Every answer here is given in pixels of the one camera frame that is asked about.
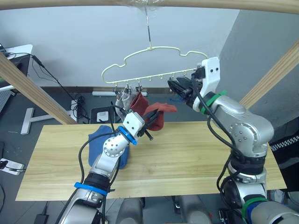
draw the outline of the blue towel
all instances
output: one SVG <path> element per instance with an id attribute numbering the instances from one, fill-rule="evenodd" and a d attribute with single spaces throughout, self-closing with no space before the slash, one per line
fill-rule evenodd
<path id="1" fill-rule="evenodd" d="M 112 129 L 109 126 L 101 125 L 95 133 L 89 134 L 88 138 L 91 139 L 97 135 L 104 134 L 104 133 L 111 133 Z M 88 156 L 88 163 L 90 166 L 93 165 L 95 159 L 98 157 L 99 154 L 103 152 L 103 144 L 104 142 L 112 137 L 113 135 L 105 135 L 99 138 L 96 138 L 89 142 L 89 156 Z M 128 161 L 129 156 L 129 146 L 125 148 L 125 151 L 121 155 L 121 164 L 120 169 L 123 169 Z"/>

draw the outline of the wooden table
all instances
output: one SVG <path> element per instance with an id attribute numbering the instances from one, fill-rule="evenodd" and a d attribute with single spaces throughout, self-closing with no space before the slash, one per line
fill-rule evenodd
<path id="1" fill-rule="evenodd" d="M 78 151 L 99 125 L 44 126 L 21 183 L 17 201 L 68 200 L 80 180 Z M 119 171 L 108 198 L 218 193 L 216 179 L 229 148 L 206 122 L 170 122 L 130 145 L 127 166 Z M 82 153 L 85 175 L 88 146 Z M 272 152 L 266 159 L 267 188 L 286 188 Z"/>

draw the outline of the gray floor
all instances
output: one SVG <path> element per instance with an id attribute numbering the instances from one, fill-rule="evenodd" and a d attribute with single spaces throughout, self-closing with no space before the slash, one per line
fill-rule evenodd
<path id="1" fill-rule="evenodd" d="M 93 97 L 90 93 L 82 94 L 86 98 L 85 108 L 90 113 L 91 108 L 110 105 L 115 97 Z M 70 99 L 64 93 L 51 94 L 51 96 L 66 110 L 70 109 Z M 165 121 L 197 121 L 205 118 L 188 108 L 175 96 L 152 95 L 148 97 L 150 103 L 161 102 L 173 104 L 178 108 L 177 113 L 168 113 Z M 34 122 L 28 135 L 20 135 L 21 125 L 27 108 L 35 109 L 34 116 L 44 115 L 45 112 L 35 106 L 31 101 L 17 94 L 11 97 L 0 114 L 0 141 L 5 142 L 3 157 L 16 162 L 28 164 L 34 146 L 43 125 L 59 124 L 54 119 Z M 23 174 L 19 176 L 0 172 L 0 184 L 6 193 L 6 199 L 2 212 L 0 213 L 0 224 L 31 224 L 36 214 L 42 212 L 46 202 L 16 202 L 15 197 L 22 181 Z M 207 209 L 213 215 L 213 223 L 220 223 L 218 208 L 224 207 L 218 194 L 200 196 Z M 106 211 L 110 224 L 115 223 L 116 215 L 122 199 L 108 200 Z M 47 214 L 48 224 L 53 224 L 65 202 L 49 202 Z M 146 198 L 146 207 L 143 211 L 144 223 L 181 223 L 180 215 L 173 212 L 170 197 Z"/>

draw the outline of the gray wall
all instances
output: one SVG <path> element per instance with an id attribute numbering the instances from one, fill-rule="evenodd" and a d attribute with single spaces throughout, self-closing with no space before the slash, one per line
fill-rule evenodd
<path id="1" fill-rule="evenodd" d="M 240 101 L 299 39 L 299 15 L 240 11 L 220 54 L 218 91 Z M 250 109 L 274 127 L 299 116 L 299 66 Z"/>
<path id="2" fill-rule="evenodd" d="M 219 56 L 239 10 L 161 7 L 149 9 L 154 46 L 174 46 Z M 49 7 L 0 11 L 0 42 L 33 44 L 33 52 L 65 86 L 113 86 L 100 75 L 107 66 L 149 46 L 145 13 L 135 7 Z M 108 81 L 195 68 L 203 56 L 179 57 L 174 50 L 155 50 L 106 73 Z M 40 86 L 54 82 L 32 80 Z M 166 78 L 142 81 L 167 86 Z"/>

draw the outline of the white plastic hanger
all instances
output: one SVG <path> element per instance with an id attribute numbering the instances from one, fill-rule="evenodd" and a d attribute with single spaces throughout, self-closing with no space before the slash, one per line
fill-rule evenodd
<path id="1" fill-rule="evenodd" d="M 118 83 L 122 83 L 122 82 L 125 82 L 128 84 L 129 81 L 137 81 L 138 83 L 140 83 L 140 80 L 141 79 L 145 79 L 145 78 L 148 78 L 150 81 L 151 81 L 151 78 L 152 77 L 160 77 L 161 79 L 163 79 L 163 76 L 166 76 L 166 75 L 172 75 L 172 77 L 174 77 L 175 74 L 177 73 L 184 73 L 185 75 L 187 74 L 187 72 L 189 71 L 193 71 L 195 70 L 196 68 L 192 68 L 192 69 L 186 69 L 186 70 L 180 70 L 180 71 L 172 71 L 172 72 L 166 72 L 166 73 L 160 73 L 160 74 L 157 74 L 157 75 L 152 75 L 152 76 L 143 76 L 143 77 L 137 77 L 137 78 L 130 78 L 130 79 L 123 79 L 123 80 L 117 80 L 117 81 L 106 81 L 104 79 L 104 74 L 107 70 L 109 70 L 110 68 L 112 67 L 119 67 L 119 68 L 122 68 L 122 67 L 125 67 L 127 65 L 127 60 L 132 57 L 132 56 L 135 56 L 135 55 L 138 55 L 140 53 L 143 53 L 143 52 L 146 52 L 146 51 L 152 51 L 152 50 L 155 50 L 155 49 L 173 49 L 173 50 L 177 50 L 178 51 L 178 55 L 179 56 L 182 56 L 182 57 L 186 57 L 188 56 L 190 53 L 194 53 L 194 54 L 200 54 L 200 55 L 203 55 L 205 58 L 208 58 L 208 56 L 203 53 L 203 52 L 200 52 L 200 51 L 195 51 L 195 50 L 190 50 L 188 51 L 186 54 L 182 54 L 181 53 L 181 50 L 180 48 L 176 48 L 176 47 L 169 47 L 169 46 L 156 46 L 156 47 L 152 47 L 151 45 L 151 39 L 150 39 L 150 26 L 149 26 L 149 19 L 148 19 L 148 13 L 147 13 L 147 9 L 145 7 L 145 15 L 146 15 L 146 22 L 147 22 L 147 26 L 148 26 L 148 33 L 149 33 L 149 47 L 144 49 L 144 50 L 140 50 L 140 51 L 137 51 L 137 52 L 134 52 L 128 56 L 126 56 L 123 61 L 124 61 L 124 64 L 122 65 L 119 65 L 119 64 L 112 64 L 110 66 L 108 66 L 107 68 L 105 68 L 103 71 L 102 71 L 102 79 L 105 83 L 107 84 L 114 84 L 115 86 L 118 85 Z"/>

